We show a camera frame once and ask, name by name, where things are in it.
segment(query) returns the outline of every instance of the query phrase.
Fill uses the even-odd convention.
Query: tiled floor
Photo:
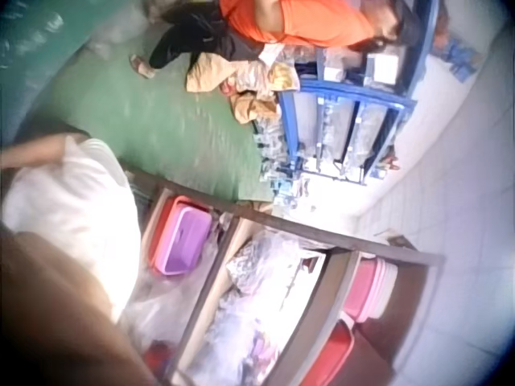
[[[515,336],[512,33],[421,162],[357,222],[362,236],[393,228],[446,257],[396,361],[399,384],[478,384]]]

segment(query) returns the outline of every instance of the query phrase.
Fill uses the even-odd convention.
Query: plastic container
[[[381,292],[374,305],[369,317],[379,319],[385,312],[386,306],[388,306],[389,299],[392,296],[395,281],[397,280],[398,268],[396,265],[385,263],[386,272],[381,286]]]
[[[186,203],[174,204],[156,249],[154,267],[164,275],[193,270],[211,222],[212,217],[206,211]]]
[[[360,262],[351,289],[345,300],[344,311],[355,321],[363,312],[363,307],[372,289],[377,271],[377,262],[378,259]]]
[[[158,257],[158,246],[161,242],[165,242],[166,238],[172,236],[171,232],[166,232],[166,226],[171,221],[173,215],[176,212],[176,208],[180,204],[187,204],[191,207],[194,207],[196,209],[199,209],[204,212],[208,212],[208,210],[205,207],[202,207],[198,203],[195,203],[188,197],[184,195],[178,195],[176,197],[170,197],[167,199],[163,205],[163,209],[161,210],[161,213],[159,214],[158,222],[155,226],[154,234],[152,236],[152,240],[150,241],[150,247],[148,250],[148,257],[149,257],[149,265],[156,269],[155,262]]]
[[[373,307],[375,306],[377,299],[379,297],[379,294],[381,293],[381,287],[386,272],[386,263],[383,259],[378,258],[376,260],[376,272],[374,274],[372,287],[370,288],[369,296],[367,297],[366,302],[363,305],[361,313],[358,315],[356,319],[356,322],[358,323],[363,323],[369,318],[370,312],[372,312]]]
[[[344,304],[344,312],[357,323],[380,318],[395,286],[398,268],[381,258],[361,261]]]
[[[352,332],[344,322],[339,321],[301,386],[329,385],[344,366],[353,347]]]

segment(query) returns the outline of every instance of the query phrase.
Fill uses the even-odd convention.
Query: person
[[[361,0],[360,10],[345,0],[192,2],[172,8],[163,19],[173,25],[149,62],[130,58],[146,78],[185,52],[256,60],[266,43],[380,51],[387,43],[414,45],[421,35],[420,22],[403,0]]]
[[[7,383],[158,384],[99,303],[103,290],[87,269],[33,232],[1,224],[0,233]]]
[[[449,24],[451,18],[444,0],[439,1],[438,16],[436,18],[435,37],[433,39],[433,48],[435,50],[443,50],[449,41]]]
[[[2,185],[14,171],[2,222],[14,234],[34,235],[47,264],[116,323],[138,277],[141,235],[134,196],[111,149],[69,130],[2,151],[0,168]]]

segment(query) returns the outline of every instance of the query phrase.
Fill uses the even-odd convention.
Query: rack shelf
[[[413,11],[422,23],[422,40],[416,47],[406,50],[404,64],[399,74],[398,82],[392,92],[324,80],[325,50],[322,48],[316,49],[317,79],[301,79],[300,92],[309,92],[317,96],[315,157],[316,169],[319,175],[322,175],[320,174],[320,164],[323,153],[324,107],[328,101],[340,101],[342,99],[354,101],[354,112],[347,138],[345,139],[345,148],[341,159],[337,160],[342,164],[340,169],[340,179],[342,181],[348,181],[344,176],[345,170],[343,165],[348,156],[348,150],[352,148],[357,133],[360,130],[361,118],[366,106],[368,104],[375,104],[385,106],[388,109],[373,143],[371,155],[362,166],[363,173],[361,174],[360,183],[364,183],[376,169],[377,164],[384,157],[386,149],[392,143],[395,133],[409,119],[416,106],[416,102],[411,100],[411,97],[417,83],[423,78],[426,57],[429,55],[434,38],[438,8],[439,0],[414,1]],[[290,155],[290,167],[297,170],[299,164],[297,162],[299,135],[297,132],[297,116],[293,93],[281,92],[279,102],[282,107],[282,119]]]

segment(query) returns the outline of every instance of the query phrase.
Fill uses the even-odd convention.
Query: white shirt
[[[129,182],[104,142],[66,138],[62,163],[21,169],[2,210],[13,232],[33,232],[88,269],[119,319],[138,277],[141,235]]]

